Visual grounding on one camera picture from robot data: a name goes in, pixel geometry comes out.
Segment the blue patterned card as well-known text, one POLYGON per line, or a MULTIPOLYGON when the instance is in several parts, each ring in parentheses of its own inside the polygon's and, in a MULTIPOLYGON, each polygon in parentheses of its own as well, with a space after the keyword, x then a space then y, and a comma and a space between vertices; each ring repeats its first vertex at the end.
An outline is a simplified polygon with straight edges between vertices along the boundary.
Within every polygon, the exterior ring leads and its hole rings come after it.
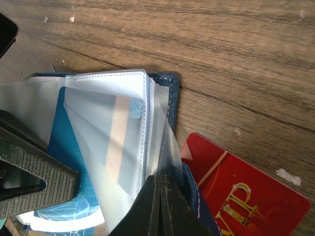
POLYGON ((60 89, 47 155, 61 165, 45 178, 64 196, 35 212, 31 228, 54 236, 87 236, 105 224, 112 233, 138 195, 146 165, 143 99, 60 89))

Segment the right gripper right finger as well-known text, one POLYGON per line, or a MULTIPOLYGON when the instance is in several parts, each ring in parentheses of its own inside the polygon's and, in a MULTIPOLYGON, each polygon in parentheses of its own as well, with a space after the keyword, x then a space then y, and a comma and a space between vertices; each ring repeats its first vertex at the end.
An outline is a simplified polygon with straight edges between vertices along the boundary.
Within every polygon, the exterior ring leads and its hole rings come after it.
POLYGON ((160 176, 161 236, 211 236, 212 232, 199 221, 171 176, 160 176))

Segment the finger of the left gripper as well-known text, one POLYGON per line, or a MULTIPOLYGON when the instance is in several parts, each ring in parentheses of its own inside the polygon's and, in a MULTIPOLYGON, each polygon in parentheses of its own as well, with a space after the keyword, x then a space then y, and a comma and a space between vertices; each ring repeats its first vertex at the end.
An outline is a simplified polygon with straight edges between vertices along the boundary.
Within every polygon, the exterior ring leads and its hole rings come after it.
POLYGON ((0 217, 71 201, 79 173, 48 155, 47 145, 11 113, 0 112, 0 217))
POLYGON ((0 13, 0 58, 16 41, 18 32, 18 25, 3 13, 0 13))

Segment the navy blue card holder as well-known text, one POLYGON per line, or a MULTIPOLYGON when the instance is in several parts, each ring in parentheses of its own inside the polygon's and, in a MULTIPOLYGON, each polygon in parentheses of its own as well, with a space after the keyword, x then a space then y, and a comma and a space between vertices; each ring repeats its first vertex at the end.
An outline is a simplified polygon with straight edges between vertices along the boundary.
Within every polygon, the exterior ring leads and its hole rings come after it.
POLYGON ((216 236, 168 123, 170 94, 144 70, 39 75, 0 86, 0 164, 39 179, 1 188, 8 218, 69 204, 92 183, 111 236, 216 236))

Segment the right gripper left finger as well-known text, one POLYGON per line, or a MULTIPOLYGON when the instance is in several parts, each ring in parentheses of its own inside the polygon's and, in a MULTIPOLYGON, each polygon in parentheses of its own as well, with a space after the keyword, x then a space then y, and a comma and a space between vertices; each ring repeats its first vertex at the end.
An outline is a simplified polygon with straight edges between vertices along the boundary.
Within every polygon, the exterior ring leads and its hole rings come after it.
POLYGON ((157 236, 159 228, 160 181, 149 176, 129 212, 111 236, 157 236))

